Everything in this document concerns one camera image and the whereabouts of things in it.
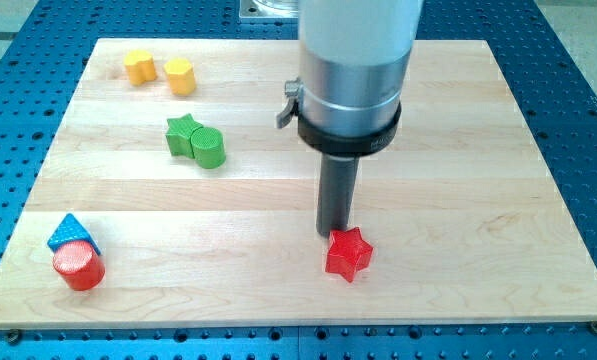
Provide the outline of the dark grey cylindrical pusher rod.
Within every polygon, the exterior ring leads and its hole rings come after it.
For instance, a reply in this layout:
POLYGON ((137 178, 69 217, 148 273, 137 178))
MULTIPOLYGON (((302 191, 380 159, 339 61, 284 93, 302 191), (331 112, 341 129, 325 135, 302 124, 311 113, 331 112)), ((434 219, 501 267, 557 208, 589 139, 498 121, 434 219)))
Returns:
POLYGON ((316 229, 323 237, 347 229, 358 164, 357 157, 321 157, 316 229))

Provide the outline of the black clamp ring with lever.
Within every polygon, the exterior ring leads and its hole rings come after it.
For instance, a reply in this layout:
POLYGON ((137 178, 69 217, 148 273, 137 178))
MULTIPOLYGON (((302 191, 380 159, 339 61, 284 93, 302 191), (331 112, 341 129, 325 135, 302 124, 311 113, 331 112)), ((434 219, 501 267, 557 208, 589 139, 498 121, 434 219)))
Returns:
POLYGON ((286 127, 295 117, 298 135, 311 148, 334 157, 363 157, 387 147, 395 137, 401 115, 400 93, 385 106, 347 107, 309 98, 299 79, 285 82, 285 108, 276 116, 276 127, 286 127))

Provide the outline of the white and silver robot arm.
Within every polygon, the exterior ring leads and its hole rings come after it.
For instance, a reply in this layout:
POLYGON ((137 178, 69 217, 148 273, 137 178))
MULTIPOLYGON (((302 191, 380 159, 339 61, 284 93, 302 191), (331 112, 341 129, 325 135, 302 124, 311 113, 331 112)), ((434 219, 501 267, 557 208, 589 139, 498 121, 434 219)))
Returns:
POLYGON ((299 9, 299 71, 286 82, 278 128, 321 155, 316 230, 347 227, 360 158, 394 139, 423 0, 306 0, 299 9))

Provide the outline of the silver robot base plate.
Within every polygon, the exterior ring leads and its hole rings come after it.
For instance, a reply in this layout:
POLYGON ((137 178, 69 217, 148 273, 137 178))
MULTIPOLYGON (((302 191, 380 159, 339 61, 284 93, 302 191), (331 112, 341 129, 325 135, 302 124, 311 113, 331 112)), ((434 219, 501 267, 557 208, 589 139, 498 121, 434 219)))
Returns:
POLYGON ((239 18, 248 21, 298 18, 297 0, 240 0, 239 18))

